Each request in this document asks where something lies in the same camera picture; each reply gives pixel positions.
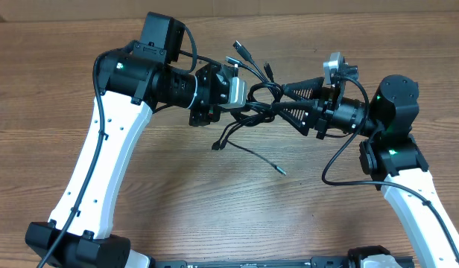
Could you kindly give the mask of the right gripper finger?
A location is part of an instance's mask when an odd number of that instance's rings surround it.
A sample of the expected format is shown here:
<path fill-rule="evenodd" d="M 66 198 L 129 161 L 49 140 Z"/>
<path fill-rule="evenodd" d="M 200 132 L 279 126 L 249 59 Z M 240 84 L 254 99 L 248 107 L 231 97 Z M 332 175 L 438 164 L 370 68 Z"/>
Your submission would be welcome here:
<path fill-rule="evenodd" d="M 307 136 L 309 130 L 314 128 L 319 118 L 317 101 L 315 100 L 273 103 L 270 109 L 304 136 Z"/>
<path fill-rule="evenodd" d="M 324 77 L 316 77 L 296 83 L 282 85 L 285 96 L 295 100 L 319 99 L 323 87 Z"/>

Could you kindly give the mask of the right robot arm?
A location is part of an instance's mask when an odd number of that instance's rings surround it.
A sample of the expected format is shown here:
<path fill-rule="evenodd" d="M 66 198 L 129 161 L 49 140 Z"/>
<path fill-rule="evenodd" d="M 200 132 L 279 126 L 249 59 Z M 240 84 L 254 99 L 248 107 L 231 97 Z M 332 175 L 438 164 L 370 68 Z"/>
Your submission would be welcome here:
<path fill-rule="evenodd" d="M 291 101 L 274 103 L 273 113 L 290 121 L 291 111 L 303 111 L 297 126 L 315 129 L 318 138 L 324 138 L 328 129 L 349 134 L 350 141 L 363 136 L 359 161 L 370 179 L 335 182 L 322 176 L 322 181 L 331 186 L 375 186 L 399 218 L 421 267 L 459 267 L 459 233 L 411 135 L 420 110 L 418 84 L 402 75 L 389 75 L 368 98 L 353 75 L 336 74 L 331 81 L 332 88 L 323 87 L 321 77 L 285 85 Z M 363 101 L 344 97 L 347 82 L 361 90 Z"/>

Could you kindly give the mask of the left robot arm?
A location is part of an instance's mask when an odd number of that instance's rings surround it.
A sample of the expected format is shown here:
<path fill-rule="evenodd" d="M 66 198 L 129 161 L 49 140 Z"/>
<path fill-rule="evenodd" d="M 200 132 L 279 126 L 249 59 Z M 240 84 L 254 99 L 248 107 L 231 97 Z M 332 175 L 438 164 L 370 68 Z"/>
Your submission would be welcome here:
<path fill-rule="evenodd" d="M 140 135 L 159 109 L 187 109 L 192 126 L 205 126 L 243 107 L 247 92 L 235 60 L 176 68 L 188 36 L 182 22 L 149 13 L 138 40 L 97 56 L 92 120 L 71 179 L 48 220 L 32 222 L 25 235 L 41 265 L 154 266 L 128 238 L 113 234 L 118 193 Z"/>

